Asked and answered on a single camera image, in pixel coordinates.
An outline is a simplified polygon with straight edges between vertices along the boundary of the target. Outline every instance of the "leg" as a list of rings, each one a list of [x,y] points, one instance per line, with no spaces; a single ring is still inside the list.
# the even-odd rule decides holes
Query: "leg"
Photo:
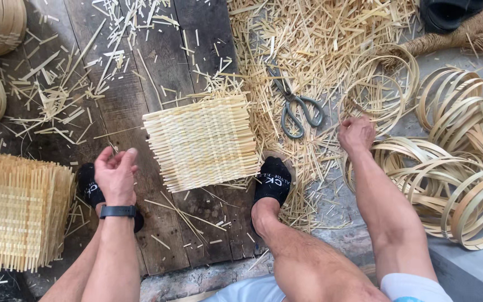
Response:
[[[100,209],[105,202],[96,206],[96,214],[100,216]],[[41,302],[57,301],[57,302],[78,302],[81,301],[85,285],[91,274],[98,246],[100,245],[100,237],[104,221],[100,220],[98,228],[83,250],[81,255],[76,259],[72,266],[64,272],[57,282],[48,290],[48,292],[40,299]]]
[[[284,301],[388,301],[359,268],[330,245],[278,221],[279,202],[265,197],[251,210],[253,225],[275,257]]]

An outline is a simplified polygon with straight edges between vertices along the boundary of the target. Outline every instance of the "woven bamboo mat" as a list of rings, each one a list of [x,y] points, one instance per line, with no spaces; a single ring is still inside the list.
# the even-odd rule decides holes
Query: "woven bamboo mat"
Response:
[[[0,270],[59,257],[73,187],[70,168],[0,154]]]
[[[147,141],[170,192],[255,175],[256,143],[245,95],[143,115]]]

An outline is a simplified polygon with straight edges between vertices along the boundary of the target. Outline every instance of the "black watch strap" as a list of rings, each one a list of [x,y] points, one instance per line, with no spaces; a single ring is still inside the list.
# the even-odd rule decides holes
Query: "black watch strap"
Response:
[[[100,210],[100,219],[104,219],[107,216],[128,216],[135,217],[137,208],[134,205],[129,206],[106,206],[103,205]]]

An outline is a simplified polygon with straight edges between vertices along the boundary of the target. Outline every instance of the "wooden floor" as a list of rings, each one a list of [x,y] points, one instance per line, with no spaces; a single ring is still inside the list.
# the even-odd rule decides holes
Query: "wooden floor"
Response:
[[[74,49],[74,52],[78,48],[84,49],[106,17],[94,8],[91,2],[91,0],[48,0],[48,5],[46,5],[44,0],[25,1],[29,31],[41,40],[55,34],[58,34],[58,37],[41,45],[40,49],[29,59],[26,58],[26,54],[30,54],[39,45],[35,39],[27,45],[20,45],[16,51],[0,57],[0,67],[4,69],[4,75],[8,74],[18,79],[28,73],[31,68],[43,63],[56,51],[61,51],[59,56],[47,66],[49,69],[55,70],[57,64],[63,58],[68,59],[68,53],[62,51],[60,45],[68,50]],[[124,1],[119,0],[119,2],[122,9],[121,15],[125,15],[128,8]],[[143,230],[136,234],[141,275],[154,275],[188,266],[251,257],[255,252],[259,254],[262,247],[259,245],[261,241],[257,240],[257,243],[254,243],[247,235],[249,233],[255,240],[258,238],[250,227],[252,190],[249,190],[249,192],[225,190],[219,186],[205,188],[236,207],[221,206],[219,200],[203,189],[191,190],[184,201],[187,192],[170,194],[162,185],[162,178],[158,174],[159,167],[157,162],[152,159],[153,154],[145,141],[147,135],[144,130],[136,128],[94,139],[95,136],[142,126],[141,117],[143,114],[160,110],[159,102],[177,98],[175,93],[167,92],[165,97],[163,92],[160,91],[159,97],[161,100],[158,100],[158,94],[147,76],[139,57],[139,51],[156,87],[159,89],[160,86],[163,86],[175,90],[178,92],[178,96],[180,93],[185,96],[190,93],[202,92],[206,85],[202,77],[198,81],[197,74],[191,72],[195,69],[195,66],[192,65],[192,53],[188,56],[181,49],[184,46],[183,30],[186,31],[188,45],[195,51],[195,62],[200,67],[201,72],[214,74],[219,69],[221,58],[226,59],[227,56],[236,58],[225,0],[171,0],[170,6],[164,7],[162,4],[160,8],[160,15],[169,16],[178,21],[180,24],[179,30],[176,30],[172,25],[156,24],[155,29],[151,30],[148,35],[148,41],[145,41],[146,30],[137,31],[136,42],[132,49],[126,43],[126,38],[122,39],[118,50],[124,50],[125,64],[127,58],[129,58],[126,73],[117,74],[113,81],[108,81],[107,85],[110,88],[102,93],[105,98],[98,100],[97,106],[91,100],[81,100],[76,103],[77,106],[90,110],[91,120],[94,122],[83,137],[87,140],[85,143],[71,145],[60,135],[34,134],[33,131],[16,137],[6,127],[17,133],[24,130],[22,125],[13,124],[7,118],[0,122],[0,132],[2,132],[0,138],[3,138],[6,144],[6,147],[1,149],[2,153],[37,160],[55,161],[66,166],[70,162],[76,161],[79,164],[92,162],[97,154],[110,143],[120,150],[131,147],[138,149],[139,172],[136,176],[135,191],[138,197],[138,207],[145,217]],[[50,18],[47,23],[39,24],[39,19],[43,15],[57,18],[58,22]],[[84,65],[88,62],[96,60],[104,53],[113,50],[113,45],[110,48],[107,47],[108,40],[106,37],[111,33],[108,24],[109,18],[101,29],[100,35],[94,41],[94,45],[97,45],[96,49],[91,47],[83,57],[82,62],[77,65],[76,72],[71,76],[70,82],[75,83],[80,76],[84,75],[86,72]],[[195,30],[198,30],[199,46],[196,43]],[[15,70],[15,67],[24,58],[25,62]],[[90,72],[87,78],[94,86],[98,84],[102,76],[107,58],[104,56],[103,66],[94,65],[89,68]],[[133,71],[144,78],[136,76]],[[231,64],[224,72],[237,72],[236,64]],[[48,86],[43,78],[38,78],[38,80],[42,85]],[[82,93],[83,90],[76,91],[72,93],[71,97],[77,97]],[[38,96],[33,99],[41,103]],[[24,96],[21,96],[21,100],[19,100],[16,96],[9,95],[5,115],[15,118],[37,118],[38,110],[36,108],[31,106],[31,110],[27,111],[26,107],[23,106],[26,101],[27,98]],[[191,103],[191,100],[179,101],[178,105],[182,106],[188,103]],[[170,103],[164,107],[169,108],[176,105],[176,103]],[[74,109],[74,107],[70,107],[65,112],[71,113]],[[82,114],[72,123],[73,125],[67,124],[65,129],[74,131],[75,134],[72,137],[75,138],[83,133],[90,121],[87,114]],[[51,125],[39,126],[38,129],[48,127],[51,127]],[[222,242],[197,248],[200,245],[198,239],[183,220],[177,216],[176,212],[144,202],[144,199],[148,199],[166,204],[167,202],[160,193],[162,191],[183,211],[212,223],[224,220],[226,216],[225,222],[232,222],[227,232],[198,220],[192,221],[199,230],[205,232],[204,236],[209,242],[219,239]],[[85,248],[96,228],[97,219],[94,214],[91,216],[91,221],[92,223],[87,225],[88,228],[78,230],[74,234],[73,244],[65,245],[67,251],[63,253],[63,257],[67,255],[71,261],[67,259],[67,264],[64,266],[70,265],[79,255],[76,251],[82,251]],[[170,249],[158,243],[151,235],[161,239]]]

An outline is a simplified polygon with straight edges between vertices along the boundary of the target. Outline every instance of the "straw broom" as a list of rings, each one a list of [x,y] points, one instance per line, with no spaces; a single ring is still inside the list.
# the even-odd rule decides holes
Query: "straw broom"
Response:
[[[472,50],[477,56],[483,53],[483,11],[467,19],[460,27],[449,34],[427,33],[422,37],[401,44],[413,56],[432,53],[440,49],[451,47],[465,47]],[[380,55],[403,56],[402,51],[387,48],[380,51]],[[396,58],[387,58],[382,61],[386,68],[399,65]]]

